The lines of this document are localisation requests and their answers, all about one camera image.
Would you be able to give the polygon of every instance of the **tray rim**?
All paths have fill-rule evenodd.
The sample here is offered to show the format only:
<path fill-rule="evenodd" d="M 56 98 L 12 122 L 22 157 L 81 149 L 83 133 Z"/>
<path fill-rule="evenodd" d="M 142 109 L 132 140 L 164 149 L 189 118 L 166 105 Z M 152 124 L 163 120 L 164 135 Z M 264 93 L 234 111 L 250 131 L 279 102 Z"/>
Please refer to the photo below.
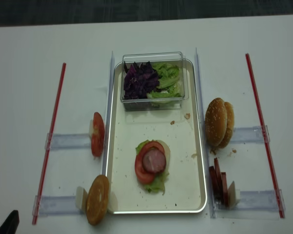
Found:
<path fill-rule="evenodd" d="M 197 89 L 196 89 L 196 80 L 195 80 L 195 70 L 194 70 L 194 65 L 193 63 L 191 62 L 191 60 L 189 59 L 185 59 L 186 62 L 189 62 L 190 65 L 191 65 L 191 70 L 193 72 L 193 77 L 194 77 L 194 94 L 195 94 L 195 106 L 196 106 L 196 113 L 197 113 L 197 124 L 198 124 L 198 140 L 199 140 L 199 145 L 200 145 L 200 153 L 201 153 L 201 162 L 202 162 L 202 174 L 203 174 L 203 184 L 204 184 L 204 195 L 205 195 L 205 199 L 204 199 L 204 202 L 203 203 L 203 206 L 197 210 L 170 210 L 170 211 L 167 211 L 167 210 L 162 210 L 162 211 L 111 211 L 111 210 L 107 210 L 109 213 L 111 214 L 115 214 L 115 215 L 130 215 L 130 214 L 197 214 L 201 211 L 203 211 L 207 205 L 207 200 L 208 200 L 208 194 L 207 194 L 207 185 L 206 185 L 206 175 L 205 175 L 205 163 L 204 163 L 204 152 L 203 152 L 203 147 L 202 147 L 202 134 L 201 134 L 201 125 L 200 125 L 200 115 L 199 115 L 199 110 L 198 110 L 198 103 L 197 103 Z M 112 73 L 111 72 L 111 75 L 113 74 L 113 77 L 110 77 L 110 84 L 109 84 L 109 87 L 112 87 L 112 90 L 109 90 L 109 92 L 111 91 L 111 97 L 113 99 L 113 96 L 114 96 L 114 80 L 115 80 L 115 71 L 116 69 L 118 68 L 119 65 L 122 65 L 123 63 L 122 62 L 119 62 L 118 64 L 116 64 L 116 66 L 114 67 L 114 71 Z M 111 103 L 108 103 L 108 109 L 112 109 L 112 102 Z M 109 112 L 109 116 L 107 116 L 109 118 L 109 124 L 111 123 L 111 119 L 112 119 L 112 111 L 110 110 Z M 103 161 L 105 160 L 105 163 L 103 162 L 103 167 L 102 167 L 102 174 L 104 174 L 105 176 L 108 176 L 108 158 L 109 158 L 109 149 L 110 149 L 110 137 L 108 137 L 108 142 L 107 142 L 107 153 L 106 153 L 106 157 L 103 158 Z"/>

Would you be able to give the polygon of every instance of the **dark floor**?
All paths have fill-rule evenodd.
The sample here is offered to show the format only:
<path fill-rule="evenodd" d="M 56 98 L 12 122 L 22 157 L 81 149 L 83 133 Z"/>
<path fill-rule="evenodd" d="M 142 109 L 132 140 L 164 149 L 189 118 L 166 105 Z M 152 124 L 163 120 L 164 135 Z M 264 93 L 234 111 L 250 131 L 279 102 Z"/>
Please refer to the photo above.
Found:
<path fill-rule="evenodd" d="M 293 14 L 293 0 L 0 0 L 0 26 Z"/>

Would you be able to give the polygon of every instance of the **white table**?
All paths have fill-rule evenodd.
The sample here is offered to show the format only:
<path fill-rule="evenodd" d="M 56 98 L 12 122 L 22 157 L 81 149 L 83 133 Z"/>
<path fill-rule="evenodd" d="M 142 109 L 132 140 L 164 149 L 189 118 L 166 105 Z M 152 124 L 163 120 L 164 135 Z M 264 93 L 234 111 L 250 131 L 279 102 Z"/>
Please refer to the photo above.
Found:
<path fill-rule="evenodd" d="M 193 61 L 196 47 L 202 78 L 213 63 L 250 54 L 286 218 L 210 219 L 207 206 L 195 215 L 108 214 L 95 228 L 84 216 L 38 218 L 32 226 L 62 63 L 67 93 L 60 108 L 78 112 L 93 87 L 107 85 L 111 51 L 116 63 L 123 54 L 161 51 L 182 51 Z M 84 126 L 67 129 L 69 118 L 60 114 L 55 132 L 82 132 Z M 293 16 L 0 28 L 0 225 L 13 209 L 17 233 L 293 233 Z"/>

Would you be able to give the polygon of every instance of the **ham slice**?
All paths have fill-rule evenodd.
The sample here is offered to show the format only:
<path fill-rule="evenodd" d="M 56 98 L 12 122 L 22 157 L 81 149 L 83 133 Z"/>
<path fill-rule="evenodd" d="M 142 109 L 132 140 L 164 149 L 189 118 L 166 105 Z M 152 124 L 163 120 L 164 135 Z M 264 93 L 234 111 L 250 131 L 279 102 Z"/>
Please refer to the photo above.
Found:
<path fill-rule="evenodd" d="M 142 165 L 149 173 L 160 173 L 166 168 L 166 157 L 157 149 L 149 150 L 143 156 Z"/>

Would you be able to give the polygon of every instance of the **clear plastic container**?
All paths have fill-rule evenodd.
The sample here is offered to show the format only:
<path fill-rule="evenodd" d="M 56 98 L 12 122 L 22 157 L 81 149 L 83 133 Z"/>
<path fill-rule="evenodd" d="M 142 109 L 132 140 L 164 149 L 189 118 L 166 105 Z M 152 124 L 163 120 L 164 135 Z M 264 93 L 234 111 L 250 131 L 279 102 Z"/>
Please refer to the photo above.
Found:
<path fill-rule="evenodd" d="M 170 52 L 170 53 L 157 53 L 157 54 L 141 54 L 141 55 L 124 55 L 123 56 L 123 75 L 122 75 L 122 90 L 121 90 L 121 101 L 124 104 L 126 111 L 142 111 L 142 110 L 163 110 L 163 109 L 179 109 L 181 108 L 182 101 L 188 98 L 188 81 L 187 71 L 185 65 L 185 57 L 181 52 Z M 127 68 L 136 62 L 138 66 L 141 63 L 145 64 L 150 62 L 151 65 L 154 63 L 165 62 L 171 65 L 179 67 L 179 81 L 180 85 L 180 96 L 179 97 L 166 97 L 166 98 L 140 98 L 140 99 L 125 99 L 124 81 L 126 72 L 124 64 Z"/>

